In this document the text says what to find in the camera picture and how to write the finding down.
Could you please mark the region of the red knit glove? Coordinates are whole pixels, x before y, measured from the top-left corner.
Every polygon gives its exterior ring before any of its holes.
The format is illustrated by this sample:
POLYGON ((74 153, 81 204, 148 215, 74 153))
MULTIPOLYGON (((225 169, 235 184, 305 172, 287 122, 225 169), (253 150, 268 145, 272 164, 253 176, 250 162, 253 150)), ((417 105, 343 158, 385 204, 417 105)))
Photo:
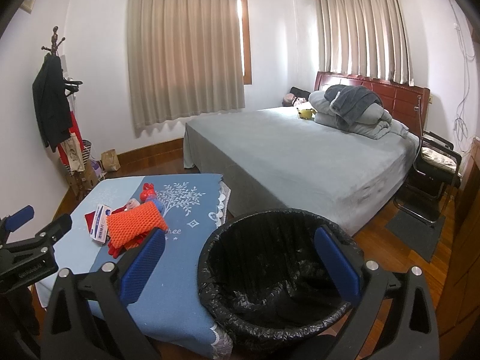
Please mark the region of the red knit glove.
MULTIPOLYGON (((126 206, 124 205, 124 206, 112 211, 112 213, 113 214, 120 213, 120 212, 125 211, 125 209, 126 209, 126 206)), ((87 230, 88 230, 89 233, 91 232, 91 228, 93 226, 94 218, 95 218, 95 212, 94 211, 89 212, 88 214, 85 214, 85 222, 86 222, 87 230)))
POLYGON ((127 250, 138 247, 140 244, 143 243, 146 237, 147 233, 140 234, 120 247, 114 247, 112 241, 109 241, 107 244, 108 254, 111 255, 113 258, 118 258, 122 253, 126 252, 127 250))

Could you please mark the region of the white medicine box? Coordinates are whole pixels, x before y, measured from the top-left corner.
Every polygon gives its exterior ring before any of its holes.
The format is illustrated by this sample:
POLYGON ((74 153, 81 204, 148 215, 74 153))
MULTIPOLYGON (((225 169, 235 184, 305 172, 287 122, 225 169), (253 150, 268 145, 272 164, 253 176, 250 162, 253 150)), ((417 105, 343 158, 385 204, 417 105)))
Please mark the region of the white medicine box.
POLYGON ((98 204, 94 212, 93 222, 90 225, 90 237, 101 244, 107 242, 107 219, 111 215, 112 209, 108 205, 98 204))

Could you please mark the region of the orange foam net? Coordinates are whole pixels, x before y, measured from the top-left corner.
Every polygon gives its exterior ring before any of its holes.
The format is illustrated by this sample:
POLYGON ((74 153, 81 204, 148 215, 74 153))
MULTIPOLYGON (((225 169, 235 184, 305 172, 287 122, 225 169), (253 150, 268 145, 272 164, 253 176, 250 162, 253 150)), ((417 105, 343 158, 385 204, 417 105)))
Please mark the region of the orange foam net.
POLYGON ((168 230, 168 225, 153 202, 144 202, 129 211, 111 214, 106 217, 106 225, 110 244, 115 249, 126 246, 137 236, 155 228, 164 232, 168 230))

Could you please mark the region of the red plastic bag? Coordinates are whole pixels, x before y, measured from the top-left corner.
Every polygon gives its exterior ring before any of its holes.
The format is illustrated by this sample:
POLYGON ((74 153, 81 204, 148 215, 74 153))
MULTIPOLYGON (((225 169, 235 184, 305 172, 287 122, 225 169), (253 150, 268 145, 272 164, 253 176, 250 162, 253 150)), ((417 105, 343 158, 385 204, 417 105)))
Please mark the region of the red plastic bag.
POLYGON ((144 183, 139 195, 140 202, 145 203, 152 198, 157 198, 155 186, 152 183, 144 183))

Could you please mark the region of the pink cloth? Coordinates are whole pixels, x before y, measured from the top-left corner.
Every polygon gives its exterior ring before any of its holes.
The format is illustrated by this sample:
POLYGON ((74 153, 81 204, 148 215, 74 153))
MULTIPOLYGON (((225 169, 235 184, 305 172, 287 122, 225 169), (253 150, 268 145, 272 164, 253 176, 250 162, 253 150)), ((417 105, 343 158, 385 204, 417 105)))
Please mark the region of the pink cloth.
POLYGON ((132 209, 134 209, 134 208, 136 208, 136 207, 138 207, 138 206, 140 206, 140 202, 139 202, 137 199, 135 199, 135 198, 131 198, 131 199, 129 199, 128 202, 126 203, 126 205, 125 205, 125 210, 126 210, 126 211, 130 211, 130 210, 132 210, 132 209))

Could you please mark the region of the blue plastic bag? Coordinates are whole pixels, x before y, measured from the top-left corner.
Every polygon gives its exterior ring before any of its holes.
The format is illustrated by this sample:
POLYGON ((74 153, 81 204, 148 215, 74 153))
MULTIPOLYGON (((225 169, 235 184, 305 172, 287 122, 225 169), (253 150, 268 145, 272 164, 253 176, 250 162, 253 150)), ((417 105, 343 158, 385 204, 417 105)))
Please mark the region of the blue plastic bag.
POLYGON ((156 209, 160 212, 160 214, 164 215, 164 212, 165 212, 164 204, 157 197, 152 197, 150 201, 154 203, 156 209))

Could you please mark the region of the black trash bin with bag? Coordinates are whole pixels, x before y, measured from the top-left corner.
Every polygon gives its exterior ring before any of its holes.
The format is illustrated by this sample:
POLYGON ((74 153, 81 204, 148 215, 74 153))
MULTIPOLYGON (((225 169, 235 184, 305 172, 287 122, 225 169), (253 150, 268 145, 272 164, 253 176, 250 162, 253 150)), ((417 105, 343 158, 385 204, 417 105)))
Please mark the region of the black trash bin with bag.
POLYGON ((208 237, 199 256, 199 300, 234 341, 316 335, 349 311, 315 248, 319 228, 358 272, 364 261, 358 244, 336 223, 307 211, 245 214, 208 237))

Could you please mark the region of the blue patterned table cloth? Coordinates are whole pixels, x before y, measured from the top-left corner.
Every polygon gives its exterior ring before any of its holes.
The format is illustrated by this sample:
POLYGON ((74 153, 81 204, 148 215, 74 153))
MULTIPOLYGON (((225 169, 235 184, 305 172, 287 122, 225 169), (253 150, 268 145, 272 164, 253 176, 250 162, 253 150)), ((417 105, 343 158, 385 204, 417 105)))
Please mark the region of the blue patterned table cloth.
POLYGON ((47 308, 43 359, 154 359, 154 341, 206 359, 233 342, 202 306, 201 251, 224 222, 219 174, 101 182, 53 244, 54 272, 37 283, 47 308))

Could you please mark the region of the brown paper bag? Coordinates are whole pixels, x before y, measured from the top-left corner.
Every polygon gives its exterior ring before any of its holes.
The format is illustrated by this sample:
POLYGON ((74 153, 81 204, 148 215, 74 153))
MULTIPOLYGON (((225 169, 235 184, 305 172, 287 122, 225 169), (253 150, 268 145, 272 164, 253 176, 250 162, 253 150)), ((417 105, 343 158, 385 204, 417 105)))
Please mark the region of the brown paper bag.
POLYGON ((102 152, 101 163, 105 172, 118 172, 120 170, 120 161, 115 149, 102 152))

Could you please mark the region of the beige tote bag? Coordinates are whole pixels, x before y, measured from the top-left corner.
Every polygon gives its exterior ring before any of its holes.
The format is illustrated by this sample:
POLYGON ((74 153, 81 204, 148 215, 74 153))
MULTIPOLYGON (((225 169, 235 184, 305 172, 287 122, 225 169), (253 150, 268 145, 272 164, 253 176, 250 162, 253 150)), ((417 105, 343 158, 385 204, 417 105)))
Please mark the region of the beige tote bag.
POLYGON ((82 149, 77 135, 75 133, 70 133, 70 138, 63 141, 60 144, 60 147, 66 154, 70 172, 83 172, 85 170, 85 165, 83 163, 82 149))

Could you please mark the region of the striped basket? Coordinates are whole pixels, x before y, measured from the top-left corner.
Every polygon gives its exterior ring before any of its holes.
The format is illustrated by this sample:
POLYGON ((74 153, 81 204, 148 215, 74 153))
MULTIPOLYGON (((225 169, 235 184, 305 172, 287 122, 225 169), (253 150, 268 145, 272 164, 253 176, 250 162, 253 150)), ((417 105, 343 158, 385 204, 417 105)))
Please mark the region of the striped basket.
POLYGON ((86 139, 83 139, 82 142, 84 147, 82 150, 82 159, 83 159, 83 163, 86 164, 90 159, 92 143, 86 139))

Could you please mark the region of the dark floor mat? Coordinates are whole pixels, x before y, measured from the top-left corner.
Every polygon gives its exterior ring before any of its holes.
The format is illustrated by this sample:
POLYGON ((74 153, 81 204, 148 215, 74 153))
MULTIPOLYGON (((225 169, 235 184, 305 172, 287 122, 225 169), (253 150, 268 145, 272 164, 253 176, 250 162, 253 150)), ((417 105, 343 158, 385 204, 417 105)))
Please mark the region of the dark floor mat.
POLYGON ((432 224, 398 211, 385 228, 429 263, 439 242, 444 222, 444 215, 432 224))

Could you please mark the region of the red hanging bag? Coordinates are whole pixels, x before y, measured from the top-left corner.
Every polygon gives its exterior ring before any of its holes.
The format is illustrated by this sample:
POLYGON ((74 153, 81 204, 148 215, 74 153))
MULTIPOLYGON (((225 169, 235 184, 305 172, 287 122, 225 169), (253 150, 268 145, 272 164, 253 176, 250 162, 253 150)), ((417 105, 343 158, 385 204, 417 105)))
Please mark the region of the red hanging bag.
POLYGON ((60 160, 64 166, 68 167, 74 172, 83 172, 85 166, 83 164, 83 150, 84 144, 80 134, 80 129, 77 125, 77 120, 74 113, 70 112, 72 127, 68 130, 70 138, 61 142, 58 146, 58 153, 60 160))

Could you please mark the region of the black hanging coat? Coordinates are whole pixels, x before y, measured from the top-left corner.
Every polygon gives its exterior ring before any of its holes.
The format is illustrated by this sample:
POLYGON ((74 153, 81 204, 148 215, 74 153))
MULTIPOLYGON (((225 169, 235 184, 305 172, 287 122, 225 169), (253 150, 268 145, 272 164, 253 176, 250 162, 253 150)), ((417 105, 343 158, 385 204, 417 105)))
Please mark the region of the black hanging coat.
POLYGON ((70 138, 72 118, 60 57, 47 54, 32 84, 33 105, 44 147, 54 153, 70 138))

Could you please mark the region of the black clothes hanger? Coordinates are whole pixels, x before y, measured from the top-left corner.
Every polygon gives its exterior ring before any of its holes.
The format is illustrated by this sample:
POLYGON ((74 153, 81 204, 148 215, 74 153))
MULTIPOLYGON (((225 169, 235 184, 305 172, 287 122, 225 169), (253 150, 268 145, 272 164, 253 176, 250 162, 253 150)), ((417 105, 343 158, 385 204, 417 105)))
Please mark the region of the black clothes hanger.
POLYGON ((70 96, 72 94, 77 93, 80 90, 80 86, 83 84, 81 80, 70 80, 70 79, 63 79, 64 81, 64 89, 66 90, 66 96, 70 96))

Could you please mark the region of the black metal chair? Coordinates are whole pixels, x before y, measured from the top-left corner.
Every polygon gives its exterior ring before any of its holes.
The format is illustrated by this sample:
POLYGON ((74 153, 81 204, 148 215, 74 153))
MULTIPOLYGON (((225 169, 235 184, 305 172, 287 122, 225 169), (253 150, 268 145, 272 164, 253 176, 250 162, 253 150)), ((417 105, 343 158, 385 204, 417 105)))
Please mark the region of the black metal chair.
POLYGON ((454 144, 436 133, 423 132, 413 165, 394 195, 395 206, 424 224, 436 224, 450 192, 461 184, 461 161, 454 144))

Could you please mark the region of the bed with grey sheet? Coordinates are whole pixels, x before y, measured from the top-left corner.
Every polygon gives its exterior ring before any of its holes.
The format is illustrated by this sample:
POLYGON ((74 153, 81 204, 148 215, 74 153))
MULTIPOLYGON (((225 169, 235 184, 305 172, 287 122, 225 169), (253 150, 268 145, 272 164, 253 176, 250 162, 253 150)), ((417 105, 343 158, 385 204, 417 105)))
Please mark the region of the bed with grey sheet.
POLYGON ((223 176, 234 216, 295 208, 354 235, 404 183, 417 147, 413 134, 373 140, 278 107, 197 116, 183 152, 185 167, 223 176))

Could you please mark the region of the grey folded duvet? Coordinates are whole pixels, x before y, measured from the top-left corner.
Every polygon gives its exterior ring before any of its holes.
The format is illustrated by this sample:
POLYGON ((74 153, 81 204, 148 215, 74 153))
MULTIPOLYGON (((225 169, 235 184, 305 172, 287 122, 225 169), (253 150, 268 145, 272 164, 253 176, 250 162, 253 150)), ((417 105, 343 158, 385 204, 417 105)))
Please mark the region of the grey folded duvet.
POLYGON ((335 128, 346 133, 355 133, 374 140, 384 137, 387 133, 394 133, 402 138, 408 136, 409 128, 394 119, 391 113, 377 102, 366 107, 351 125, 341 127, 341 118, 331 109, 330 102, 325 95, 325 91, 315 91, 308 98, 312 108, 316 111, 314 121, 319 125, 335 128))

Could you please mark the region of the red wooden headboard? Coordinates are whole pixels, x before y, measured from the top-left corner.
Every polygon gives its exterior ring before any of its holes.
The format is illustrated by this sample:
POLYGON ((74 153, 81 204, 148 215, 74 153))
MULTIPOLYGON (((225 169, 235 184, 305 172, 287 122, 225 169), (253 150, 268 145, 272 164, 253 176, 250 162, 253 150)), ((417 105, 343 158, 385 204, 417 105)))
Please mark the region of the red wooden headboard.
POLYGON ((394 119, 406 125, 410 132, 419 136, 425 127, 431 91, 419 86, 401 85, 393 81, 369 77, 344 76, 332 72, 318 72, 315 90, 325 90, 331 85, 364 86, 376 93, 383 106, 394 119))

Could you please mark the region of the left beige curtain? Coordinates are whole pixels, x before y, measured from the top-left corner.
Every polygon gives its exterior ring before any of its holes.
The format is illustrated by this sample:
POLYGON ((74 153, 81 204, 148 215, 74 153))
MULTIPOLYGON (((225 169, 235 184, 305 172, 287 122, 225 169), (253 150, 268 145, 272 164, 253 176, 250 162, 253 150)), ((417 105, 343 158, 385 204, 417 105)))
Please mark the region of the left beige curtain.
POLYGON ((245 106, 238 0, 128 0, 135 128, 245 106))

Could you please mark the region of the beige curtain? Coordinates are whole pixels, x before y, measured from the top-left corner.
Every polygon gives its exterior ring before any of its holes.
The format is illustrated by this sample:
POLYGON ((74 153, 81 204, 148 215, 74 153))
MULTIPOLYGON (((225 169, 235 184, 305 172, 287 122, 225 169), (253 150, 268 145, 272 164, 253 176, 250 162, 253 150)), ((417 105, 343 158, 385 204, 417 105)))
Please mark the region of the beige curtain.
POLYGON ((128 0, 135 128, 245 106, 238 0, 128 0))
POLYGON ((414 85, 400 0, 316 0, 319 70, 414 85))

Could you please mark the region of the yellow plush toy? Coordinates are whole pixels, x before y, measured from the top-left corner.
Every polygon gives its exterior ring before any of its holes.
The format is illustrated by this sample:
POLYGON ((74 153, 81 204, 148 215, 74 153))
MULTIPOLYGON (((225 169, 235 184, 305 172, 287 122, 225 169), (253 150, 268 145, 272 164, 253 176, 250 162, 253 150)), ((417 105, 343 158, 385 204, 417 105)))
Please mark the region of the yellow plush toy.
POLYGON ((302 120, 314 120, 316 113, 313 108, 298 109, 298 117, 302 120))

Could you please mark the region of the dark grey blanket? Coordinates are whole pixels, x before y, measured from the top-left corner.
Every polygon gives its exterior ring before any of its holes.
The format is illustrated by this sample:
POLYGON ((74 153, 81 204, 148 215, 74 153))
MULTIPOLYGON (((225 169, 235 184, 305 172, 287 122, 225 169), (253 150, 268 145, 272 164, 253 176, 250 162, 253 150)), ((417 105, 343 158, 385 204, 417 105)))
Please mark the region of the dark grey blanket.
POLYGON ((329 86, 325 99, 335 115, 335 124, 343 131, 348 131, 354 124, 375 125, 384 113, 380 97, 361 85, 329 86))

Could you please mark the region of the pink bag on bed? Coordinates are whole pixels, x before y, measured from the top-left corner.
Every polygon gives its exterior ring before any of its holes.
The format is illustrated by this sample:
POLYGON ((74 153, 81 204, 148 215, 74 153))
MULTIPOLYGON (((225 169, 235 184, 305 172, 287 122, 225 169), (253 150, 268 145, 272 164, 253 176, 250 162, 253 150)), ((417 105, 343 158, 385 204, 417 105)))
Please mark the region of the pink bag on bed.
POLYGON ((299 104, 306 102, 305 97, 298 97, 293 93, 286 94, 283 97, 282 105, 284 107, 297 107, 299 104))

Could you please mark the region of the right beige curtain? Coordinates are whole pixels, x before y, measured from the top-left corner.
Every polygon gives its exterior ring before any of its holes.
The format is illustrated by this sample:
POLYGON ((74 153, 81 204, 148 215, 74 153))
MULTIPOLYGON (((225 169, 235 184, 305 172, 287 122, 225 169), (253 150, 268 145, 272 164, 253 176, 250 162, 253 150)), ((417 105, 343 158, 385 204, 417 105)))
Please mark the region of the right beige curtain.
POLYGON ((414 85, 400 0, 316 0, 319 70, 414 85))

